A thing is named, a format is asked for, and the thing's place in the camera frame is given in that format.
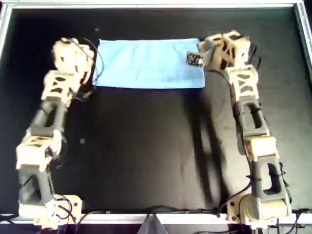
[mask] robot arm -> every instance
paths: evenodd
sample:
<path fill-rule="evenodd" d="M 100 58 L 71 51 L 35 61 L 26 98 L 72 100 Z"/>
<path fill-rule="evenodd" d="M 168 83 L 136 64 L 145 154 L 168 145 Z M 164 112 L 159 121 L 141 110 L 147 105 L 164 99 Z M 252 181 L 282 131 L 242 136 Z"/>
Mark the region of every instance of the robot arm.
<path fill-rule="evenodd" d="M 59 158 L 67 109 L 80 84 L 90 77 L 94 52 L 76 39 L 62 39 L 53 46 L 57 70 L 44 78 L 41 105 L 16 148 L 19 171 L 19 214 L 55 218 L 56 196 L 50 163 Z"/>
<path fill-rule="evenodd" d="M 187 63 L 220 72 L 230 85 L 237 133 L 251 170 L 252 192 L 228 201 L 228 219 L 256 229 L 275 224 L 277 218 L 289 216 L 292 210 L 278 161 L 276 139 L 258 102 L 258 73 L 253 65 L 246 64 L 250 45 L 249 38 L 237 31 L 213 35 L 199 44 L 199 53 L 188 53 Z M 253 119 L 252 125 L 247 123 L 248 115 Z M 268 167 L 272 182 L 267 190 L 262 187 L 263 166 Z"/>

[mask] blue cloth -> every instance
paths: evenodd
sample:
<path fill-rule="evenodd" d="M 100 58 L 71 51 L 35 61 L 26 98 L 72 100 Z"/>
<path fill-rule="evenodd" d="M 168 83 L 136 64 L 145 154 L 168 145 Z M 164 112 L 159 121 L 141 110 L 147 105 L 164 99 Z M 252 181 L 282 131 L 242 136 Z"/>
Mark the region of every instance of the blue cloth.
<path fill-rule="evenodd" d="M 198 52 L 198 39 L 100 40 L 93 84 L 97 86 L 179 89 L 202 88 L 204 72 L 186 65 L 188 51 Z"/>

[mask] blue towel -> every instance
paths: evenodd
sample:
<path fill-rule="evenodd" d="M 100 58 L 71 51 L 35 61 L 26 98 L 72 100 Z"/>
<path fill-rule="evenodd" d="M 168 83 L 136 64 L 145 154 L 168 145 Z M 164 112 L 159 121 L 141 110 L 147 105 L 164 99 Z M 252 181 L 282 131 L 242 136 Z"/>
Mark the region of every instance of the blue towel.
<path fill-rule="evenodd" d="M 180 89 L 202 88 L 204 72 L 186 65 L 188 51 L 198 52 L 198 39 L 100 40 L 93 84 L 97 86 Z"/>

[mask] black mat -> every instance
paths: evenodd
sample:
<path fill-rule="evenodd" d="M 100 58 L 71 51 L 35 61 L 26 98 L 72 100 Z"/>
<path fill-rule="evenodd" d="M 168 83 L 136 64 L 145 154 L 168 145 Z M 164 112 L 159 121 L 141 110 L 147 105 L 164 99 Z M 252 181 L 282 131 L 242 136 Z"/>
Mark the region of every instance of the black mat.
<path fill-rule="evenodd" d="M 54 68 L 56 40 L 202 38 L 232 29 L 249 35 L 262 57 L 260 101 L 293 207 L 312 207 L 312 98 L 291 9 L 14 10 L 0 66 L 0 213 L 17 211 L 15 148 Z M 248 183 L 234 126 L 228 86 L 216 74 L 206 76 L 204 92 L 98 88 L 70 107 L 56 193 L 79 195 L 85 210 L 217 206 Z"/>

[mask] beige plastic bracket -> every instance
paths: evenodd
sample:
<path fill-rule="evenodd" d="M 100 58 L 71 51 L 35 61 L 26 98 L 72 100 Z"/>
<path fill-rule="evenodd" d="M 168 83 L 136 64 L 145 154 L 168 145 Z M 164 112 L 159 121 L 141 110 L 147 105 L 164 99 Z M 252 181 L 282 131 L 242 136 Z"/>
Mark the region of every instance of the beige plastic bracket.
<path fill-rule="evenodd" d="M 213 46 L 219 46 L 222 44 L 222 34 L 218 33 L 218 34 L 212 35 L 210 37 L 205 38 L 205 41 L 206 40 L 210 41 Z M 205 48 L 205 42 L 204 41 L 201 41 L 198 44 L 198 50 L 201 53 L 205 53 L 207 51 L 207 48 Z"/>
<path fill-rule="evenodd" d="M 64 73 L 77 73 L 79 81 L 85 84 L 91 73 L 94 52 L 88 45 L 79 44 L 78 40 L 62 38 L 53 46 L 54 65 Z"/>
<path fill-rule="evenodd" d="M 72 93 L 78 91 L 80 80 L 74 73 L 67 74 L 51 70 L 45 75 L 44 84 L 42 100 L 56 98 L 67 104 L 72 98 Z"/>
<path fill-rule="evenodd" d="M 79 222 L 79 220 L 82 217 L 82 214 L 81 214 L 82 200 L 76 195 L 64 195 L 64 197 L 67 198 L 72 204 L 73 209 L 72 209 L 71 214 L 73 215 L 73 218 L 75 218 L 75 221 L 73 221 L 73 218 L 71 216 L 69 216 L 66 219 L 60 219 L 58 217 L 58 216 L 60 217 L 68 216 L 68 213 L 64 211 L 62 208 L 60 208 L 59 206 L 62 206 L 70 210 L 69 202 L 67 202 L 66 200 L 62 200 L 62 201 L 56 201 L 56 209 L 52 218 L 47 218 L 46 215 L 43 215 L 42 217 L 36 217 L 34 218 L 34 225 L 41 226 L 42 229 L 51 228 L 55 230 L 60 225 L 75 224 Z M 63 196 L 55 195 L 55 199 L 58 199 L 58 198 L 63 198 Z"/>
<path fill-rule="evenodd" d="M 219 46 L 222 44 L 222 37 L 223 35 L 221 33 L 218 33 L 207 37 L 206 39 L 208 39 L 214 46 Z"/>
<path fill-rule="evenodd" d="M 276 139 L 273 136 L 254 136 L 245 139 L 245 144 L 248 150 L 248 157 L 250 160 L 257 162 L 258 157 L 279 154 L 276 147 Z"/>
<path fill-rule="evenodd" d="M 47 156 L 45 153 L 52 141 L 52 137 L 30 136 L 26 138 L 16 148 L 16 169 L 20 169 L 22 164 L 38 165 L 39 170 L 43 172 L 52 160 L 52 156 Z"/>
<path fill-rule="evenodd" d="M 251 229 L 267 229 L 268 225 L 275 225 L 277 218 L 287 215 L 287 207 L 282 200 L 261 203 L 263 220 L 256 220 L 252 215 L 251 194 L 238 195 L 227 203 L 228 220 L 231 223 L 250 225 Z"/>
<path fill-rule="evenodd" d="M 258 72 L 253 65 L 244 65 L 240 68 L 228 67 L 225 69 L 224 74 L 233 87 L 235 101 L 246 96 L 259 98 L 257 88 Z"/>
<path fill-rule="evenodd" d="M 240 68 L 248 61 L 250 40 L 241 36 L 237 31 L 222 35 L 222 43 L 215 49 L 213 68 L 223 71 L 227 67 Z"/>

